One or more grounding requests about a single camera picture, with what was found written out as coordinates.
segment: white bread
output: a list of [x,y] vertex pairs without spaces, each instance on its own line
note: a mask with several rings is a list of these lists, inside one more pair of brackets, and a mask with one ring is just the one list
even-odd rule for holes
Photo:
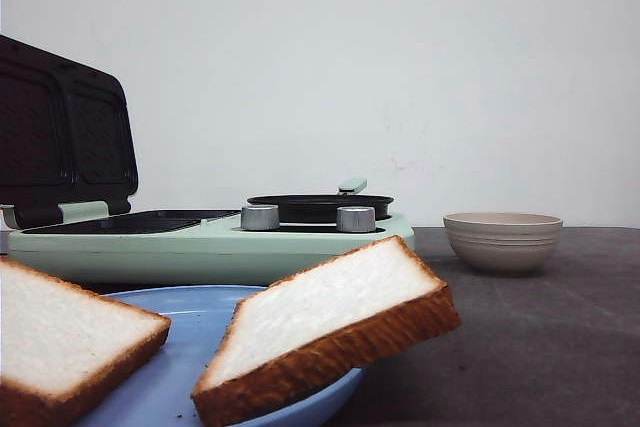
[[170,319],[0,259],[0,425],[70,424],[164,343]]
[[209,427],[244,421],[459,322],[447,284],[388,237],[239,301],[191,397]]

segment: mint green handle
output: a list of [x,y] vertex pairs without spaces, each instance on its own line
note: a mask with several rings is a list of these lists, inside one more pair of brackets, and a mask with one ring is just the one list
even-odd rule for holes
[[339,194],[357,194],[367,186],[367,179],[364,177],[353,177],[338,187]]

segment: mint green sandwich maker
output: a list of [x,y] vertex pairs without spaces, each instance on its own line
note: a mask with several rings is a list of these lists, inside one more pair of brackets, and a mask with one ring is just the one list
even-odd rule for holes
[[138,173],[119,81],[0,36],[0,207],[17,229],[8,256],[26,265],[80,283],[266,285],[390,235],[413,249],[393,199],[365,186],[130,213]]

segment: silver knob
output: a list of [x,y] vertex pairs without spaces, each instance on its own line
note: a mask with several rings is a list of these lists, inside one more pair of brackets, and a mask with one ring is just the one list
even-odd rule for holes
[[376,211],[373,207],[338,207],[336,227],[339,232],[373,232],[376,230]]
[[240,213],[244,230],[275,230],[280,227],[277,205],[245,205]]

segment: beige bowl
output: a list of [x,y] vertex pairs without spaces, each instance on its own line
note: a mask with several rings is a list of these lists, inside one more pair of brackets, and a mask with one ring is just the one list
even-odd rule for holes
[[492,272],[527,273],[553,253],[562,220],[548,215],[468,212],[444,217],[453,251],[465,263]]

